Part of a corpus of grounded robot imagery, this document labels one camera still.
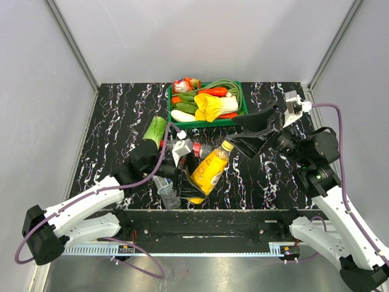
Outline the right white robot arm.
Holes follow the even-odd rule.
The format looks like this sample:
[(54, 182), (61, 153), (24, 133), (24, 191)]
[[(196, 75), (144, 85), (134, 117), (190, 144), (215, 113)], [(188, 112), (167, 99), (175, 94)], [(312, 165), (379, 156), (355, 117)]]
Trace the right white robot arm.
[(287, 129), (314, 107), (291, 102), (285, 112), (276, 105), (258, 113), (234, 117), (242, 134), (227, 137), (248, 158), (271, 148), (300, 164), (295, 174), (299, 189), (319, 207), (336, 228), (339, 238), (297, 211), (290, 210), (277, 224), (277, 235), (302, 241), (331, 262), (352, 291), (377, 291), (388, 280), (388, 248), (375, 236), (346, 193), (345, 177), (331, 164), (342, 160), (342, 137), (322, 127), (301, 139)]

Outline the yellow juice bottle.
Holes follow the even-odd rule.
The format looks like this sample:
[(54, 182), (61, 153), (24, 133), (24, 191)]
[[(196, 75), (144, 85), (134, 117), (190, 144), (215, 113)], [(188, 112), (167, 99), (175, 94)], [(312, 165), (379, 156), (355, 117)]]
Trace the yellow juice bottle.
[(191, 179), (208, 197), (218, 183), (230, 157), (234, 145), (224, 141), (215, 148), (191, 174)]

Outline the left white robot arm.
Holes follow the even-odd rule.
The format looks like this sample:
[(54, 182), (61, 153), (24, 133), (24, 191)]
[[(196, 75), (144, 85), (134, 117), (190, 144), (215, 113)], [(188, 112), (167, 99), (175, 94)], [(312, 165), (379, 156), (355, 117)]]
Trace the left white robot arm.
[(142, 139), (123, 163), (90, 189), (52, 207), (43, 209), (35, 205), (29, 208), (15, 262), (26, 263), (19, 258), (24, 246), (31, 252), (31, 260), (42, 266), (80, 243), (104, 237), (126, 240), (132, 226), (125, 214), (110, 212), (94, 219), (90, 215), (123, 200), (127, 191), (156, 176), (170, 180), (174, 198), (203, 198), (189, 176), (194, 170), (193, 158), (203, 158), (205, 154), (198, 143), (189, 139), (161, 142)]

